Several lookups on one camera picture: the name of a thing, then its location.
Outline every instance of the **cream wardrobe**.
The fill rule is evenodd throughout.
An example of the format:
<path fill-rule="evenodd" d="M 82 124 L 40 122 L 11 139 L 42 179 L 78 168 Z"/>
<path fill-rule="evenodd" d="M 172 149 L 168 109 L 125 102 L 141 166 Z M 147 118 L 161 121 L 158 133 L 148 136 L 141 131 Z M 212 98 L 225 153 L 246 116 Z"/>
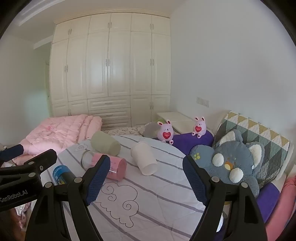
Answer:
<path fill-rule="evenodd" d="M 56 26 L 50 59 L 54 116 L 101 116 L 102 129 L 137 126 L 170 108 L 170 20 L 105 13 Z"/>

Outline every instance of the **red heart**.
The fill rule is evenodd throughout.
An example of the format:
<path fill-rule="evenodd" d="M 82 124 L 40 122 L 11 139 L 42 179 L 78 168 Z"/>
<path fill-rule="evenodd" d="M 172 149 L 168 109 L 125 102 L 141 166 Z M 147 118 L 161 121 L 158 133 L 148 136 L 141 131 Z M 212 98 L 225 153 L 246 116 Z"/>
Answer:
<path fill-rule="evenodd" d="M 171 136 L 171 133 L 170 133 L 170 132 L 164 132 L 164 133 L 163 133 L 163 137 L 164 137 L 165 139 L 169 139 L 170 136 Z"/>
<path fill-rule="evenodd" d="M 196 132 L 200 132 L 202 130 L 202 128 L 200 126 L 196 126 L 195 130 L 196 130 Z"/>

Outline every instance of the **drawer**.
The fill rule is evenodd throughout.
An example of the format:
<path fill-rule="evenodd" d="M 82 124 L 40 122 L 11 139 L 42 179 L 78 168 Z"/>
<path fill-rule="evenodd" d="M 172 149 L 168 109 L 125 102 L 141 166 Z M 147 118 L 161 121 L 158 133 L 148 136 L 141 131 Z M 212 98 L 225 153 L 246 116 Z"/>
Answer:
<path fill-rule="evenodd" d="M 89 111 L 130 108 L 131 100 L 130 100 L 130 96 L 114 96 L 114 97 L 89 99 L 88 104 L 89 104 Z"/>
<path fill-rule="evenodd" d="M 123 127 L 131 127 L 131 120 L 109 120 L 104 121 L 101 130 L 112 130 Z"/>
<path fill-rule="evenodd" d="M 126 120 L 131 118 L 130 108 L 94 110 L 89 111 L 89 115 L 99 116 L 103 121 Z"/>

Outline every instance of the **ceiling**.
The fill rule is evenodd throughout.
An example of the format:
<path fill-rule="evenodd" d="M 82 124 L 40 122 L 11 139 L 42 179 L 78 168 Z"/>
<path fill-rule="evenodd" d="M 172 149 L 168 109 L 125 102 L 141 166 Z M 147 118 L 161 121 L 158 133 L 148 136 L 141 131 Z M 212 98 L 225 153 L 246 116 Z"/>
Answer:
<path fill-rule="evenodd" d="M 8 28 L 10 34 L 37 43 L 51 36 L 55 22 L 105 9 L 145 9 L 166 15 L 185 0 L 32 0 Z"/>

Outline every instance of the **metal screw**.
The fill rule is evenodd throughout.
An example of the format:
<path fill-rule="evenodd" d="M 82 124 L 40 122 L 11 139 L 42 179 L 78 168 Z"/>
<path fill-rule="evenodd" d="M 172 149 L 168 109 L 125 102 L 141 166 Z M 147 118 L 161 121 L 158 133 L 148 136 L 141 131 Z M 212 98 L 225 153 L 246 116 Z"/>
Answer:
<path fill-rule="evenodd" d="M 45 187 L 46 188 L 50 188 L 51 186 L 52 186 L 52 183 L 51 182 L 45 183 Z"/>
<path fill-rule="evenodd" d="M 29 177 L 34 177 L 35 175 L 36 175 L 36 173 L 31 172 L 31 173 L 29 174 Z"/>
<path fill-rule="evenodd" d="M 241 186 L 242 186 L 243 188 L 247 188 L 247 187 L 248 187 L 248 184 L 247 184 L 247 183 L 241 183 Z"/>
<path fill-rule="evenodd" d="M 218 183 L 220 181 L 220 179 L 218 177 L 212 177 L 212 181 L 215 183 Z"/>
<path fill-rule="evenodd" d="M 82 178 L 81 177 L 77 177 L 77 178 L 74 179 L 74 182 L 80 183 L 80 182 L 82 182 Z"/>

